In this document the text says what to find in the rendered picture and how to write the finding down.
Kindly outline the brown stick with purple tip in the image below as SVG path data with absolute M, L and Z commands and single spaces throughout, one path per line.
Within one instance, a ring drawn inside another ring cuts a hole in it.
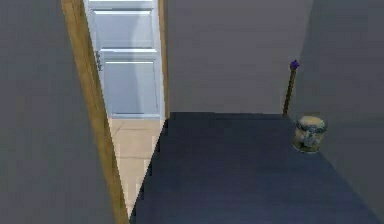
M 299 62 L 297 59 L 293 60 L 289 65 L 290 77 L 289 77 L 289 83 L 288 83 L 288 87 L 287 87 L 287 91 L 286 91 L 285 101 L 284 101 L 284 105 L 283 105 L 283 112 L 282 112 L 282 115 L 285 117 L 288 116 L 291 96 L 292 96 L 292 92 L 293 92 L 293 86 L 295 83 L 295 78 L 296 78 L 298 67 L 299 67 Z

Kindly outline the tan and grey round pot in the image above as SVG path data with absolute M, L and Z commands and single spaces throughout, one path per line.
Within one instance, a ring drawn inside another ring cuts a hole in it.
M 303 153 L 317 153 L 327 130 L 326 122 L 314 116 L 303 116 L 296 122 L 293 146 Z

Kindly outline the white panelled room door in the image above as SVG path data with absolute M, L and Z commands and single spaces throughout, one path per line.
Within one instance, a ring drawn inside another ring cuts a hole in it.
M 83 0 L 107 115 L 165 113 L 157 0 Z

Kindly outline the brown wooden door frame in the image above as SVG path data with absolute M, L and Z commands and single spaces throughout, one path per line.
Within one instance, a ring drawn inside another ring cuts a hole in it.
M 111 128 L 114 120 L 127 122 L 133 119 L 115 119 L 107 115 L 103 91 L 98 74 L 92 40 L 88 27 L 88 20 L 83 0 L 60 0 L 62 11 L 72 52 L 77 66 L 81 89 L 85 97 L 90 122 L 96 139 L 98 155 L 102 164 L 104 179 L 107 184 L 112 209 L 115 218 L 114 224 L 131 224 L 128 206 L 124 198 L 123 182 L 118 170 L 117 153 L 112 142 L 115 131 Z M 170 117 L 169 109 L 169 81 L 168 81 L 168 52 L 167 52 L 167 25 L 165 13 L 166 0 L 157 0 L 159 12 L 160 47 L 162 50 L 162 72 L 165 113 L 162 119 L 153 119 L 162 122 Z

